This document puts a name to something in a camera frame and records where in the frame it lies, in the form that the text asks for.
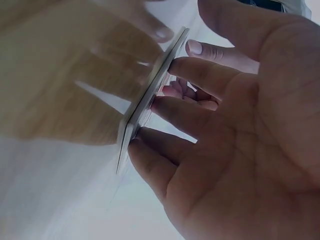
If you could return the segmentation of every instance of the blurred hand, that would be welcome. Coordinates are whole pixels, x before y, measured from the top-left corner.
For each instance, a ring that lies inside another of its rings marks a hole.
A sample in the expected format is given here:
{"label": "blurred hand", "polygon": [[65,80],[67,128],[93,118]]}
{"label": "blurred hand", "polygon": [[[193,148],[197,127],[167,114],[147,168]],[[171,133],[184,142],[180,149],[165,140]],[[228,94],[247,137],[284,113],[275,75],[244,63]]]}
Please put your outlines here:
{"label": "blurred hand", "polygon": [[159,21],[145,8],[145,2],[163,2],[165,0],[92,0],[106,8],[136,28],[148,34],[158,43],[166,43],[174,37],[174,32]]}
{"label": "blurred hand", "polygon": [[222,102],[156,98],[152,110],[197,143],[143,128],[132,163],[186,239],[320,239],[320,28],[233,0],[198,5],[258,75],[176,59],[171,74]]}

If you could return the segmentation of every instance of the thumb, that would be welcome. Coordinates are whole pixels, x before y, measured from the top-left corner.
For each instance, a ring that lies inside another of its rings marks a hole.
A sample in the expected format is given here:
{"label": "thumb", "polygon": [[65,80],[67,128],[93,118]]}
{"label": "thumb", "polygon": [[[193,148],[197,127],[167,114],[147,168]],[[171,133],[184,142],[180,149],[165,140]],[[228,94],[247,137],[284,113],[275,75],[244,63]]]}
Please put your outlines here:
{"label": "thumb", "polygon": [[215,46],[208,43],[189,40],[185,50],[190,57],[208,60],[244,73],[257,74],[259,63],[247,57],[234,47]]}

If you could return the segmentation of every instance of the fingernail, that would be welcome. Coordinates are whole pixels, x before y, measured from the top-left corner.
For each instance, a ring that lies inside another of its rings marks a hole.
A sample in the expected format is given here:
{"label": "fingernail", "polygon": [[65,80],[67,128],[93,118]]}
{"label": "fingernail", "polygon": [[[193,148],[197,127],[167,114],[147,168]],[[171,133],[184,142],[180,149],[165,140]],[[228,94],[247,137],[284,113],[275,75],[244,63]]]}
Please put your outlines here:
{"label": "fingernail", "polygon": [[161,39],[173,37],[173,32],[167,27],[160,28],[155,33]]}
{"label": "fingernail", "polygon": [[187,42],[190,52],[193,53],[194,55],[200,55],[202,54],[203,48],[200,42],[195,41],[195,40],[189,40]]}

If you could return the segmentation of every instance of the finger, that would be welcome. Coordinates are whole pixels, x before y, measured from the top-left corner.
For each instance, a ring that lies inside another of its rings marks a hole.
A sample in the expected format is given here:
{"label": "finger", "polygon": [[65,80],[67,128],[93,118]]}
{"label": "finger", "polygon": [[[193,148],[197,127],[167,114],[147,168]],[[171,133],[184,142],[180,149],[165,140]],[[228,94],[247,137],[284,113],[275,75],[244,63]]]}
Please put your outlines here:
{"label": "finger", "polygon": [[137,138],[177,166],[185,159],[188,150],[194,146],[188,140],[146,127],[139,130]]}
{"label": "finger", "polygon": [[177,99],[183,98],[182,94],[180,92],[178,92],[177,90],[175,90],[172,86],[163,86],[162,93],[168,97],[174,97]]}
{"label": "finger", "polygon": [[229,82],[242,72],[200,58],[180,57],[171,63],[169,73],[222,100]]}
{"label": "finger", "polygon": [[187,103],[191,103],[191,104],[197,104],[198,102],[188,96],[184,96],[183,100],[185,100]]}
{"label": "finger", "polygon": [[208,60],[244,73],[257,74],[259,70],[259,62],[242,54],[235,47],[215,46],[189,40],[185,49],[190,57]]}
{"label": "finger", "polygon": [[212,110],[212,111],[217,110],[219,107],[218,103],[216,103],[215,101],[199,101],[198,104],[201,107]]}
{"label": "finger", "polygon": [[311,21],[297,15],[252,7],[236,0],[198,0],[198,7],[211,30],[258,62],[271,47],[282,51],[286,40],[299,31],[305,32],[306,24],[312,25]]}
{"label": "finger", "polygon": [[183,95],[182,87],[180,86],[179,82],[177,81],[171,81],[169,84],[172,88],[174,88],[178,93]]}
{"label": "finger", "polygon": [[145,8],[140,9],[133,20],[133,24],[158,43],[166,43],[175,35],[170,28],[164,25]]}
{"label": "finger", "polygon": [[144,62],[114,46],[97,43],[91,47],[90,51],[101,60],[108,61],[120,68],[128,77],[133,78],[141,85],[146,83],[153,68],[153,63]]}
{"label": "finger", "polygon": [[195,139],[201,136],[212,117],[212,111],[169,96],[156,97],[151,110]]}
{"label": "finger", "polygon": [[138,139],[130,143],[128,152],[136,171],[163,203],[167,196],[168,183],[174,176],[177,167]]}

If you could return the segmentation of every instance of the hand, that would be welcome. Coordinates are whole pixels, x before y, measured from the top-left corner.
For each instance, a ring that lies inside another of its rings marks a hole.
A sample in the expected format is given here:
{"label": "hand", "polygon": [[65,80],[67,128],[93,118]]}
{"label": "hand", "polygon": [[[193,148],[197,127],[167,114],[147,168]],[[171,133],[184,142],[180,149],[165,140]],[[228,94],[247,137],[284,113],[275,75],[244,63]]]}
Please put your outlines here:
{"label": "hand", "polygon": [[197,143],[143,128],[132,163],[186,239],[320,239],[319,27],[233,0],[198,5],[258,75],[176,59],[171,74],[222,102],[156,98],[152,110]]}

